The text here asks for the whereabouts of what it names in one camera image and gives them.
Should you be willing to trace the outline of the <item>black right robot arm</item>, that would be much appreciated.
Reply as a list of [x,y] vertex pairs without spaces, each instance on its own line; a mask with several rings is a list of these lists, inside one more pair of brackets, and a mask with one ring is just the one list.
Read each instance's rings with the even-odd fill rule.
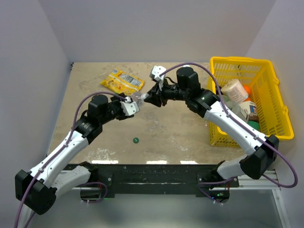
[[218,187],[240,175],[258,180],[275,161],[279,139],[250,127],[221,103],[216,94],[201,88],[198,74],[191,67],[179,68],[177,82],[172,84],[167,82],[165,71],[162,66],[153,67],[150,77],[156,84],[144,101],[157,107],[165,106],[168,100],[184,101],[192,112],[220,127],[244,150],[244,156],[218,164],[206,180]]

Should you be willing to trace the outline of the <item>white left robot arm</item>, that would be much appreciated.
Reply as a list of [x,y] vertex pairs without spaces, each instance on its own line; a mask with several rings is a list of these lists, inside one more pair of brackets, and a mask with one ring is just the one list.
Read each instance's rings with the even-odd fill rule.
[[16,198],[39,215],[46,213],[59,195],[75,186],[97,184],[98,172],[87,162],[78,165],[63,180],[58,175],[102,132],[103,125],[114,119],[132,118],[140,110],[124,94],[108,98],[106,92],[96,92],[89,97],[88,108],[79,118],[74,118],[71,131],[61,144],[38,165],[29,171],[20,170],[15,176]]

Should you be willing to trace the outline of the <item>small white bottle cap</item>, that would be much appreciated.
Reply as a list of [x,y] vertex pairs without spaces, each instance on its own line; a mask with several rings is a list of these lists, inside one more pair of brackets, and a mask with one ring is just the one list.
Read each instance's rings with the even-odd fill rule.
[[149,95],[147,93],[141,95],[141,99],[145,100]]

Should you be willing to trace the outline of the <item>small labelled clear bottle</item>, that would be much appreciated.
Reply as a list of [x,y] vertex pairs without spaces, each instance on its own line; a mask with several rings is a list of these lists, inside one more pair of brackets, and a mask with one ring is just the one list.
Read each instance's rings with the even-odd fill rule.
[[135,92],[135,93],[131,94],[131,99],[134,102],[136,102],[139,107],[142,106],[144,103],[144,100],[141,99],[141,95],[142,95],[141,92]]

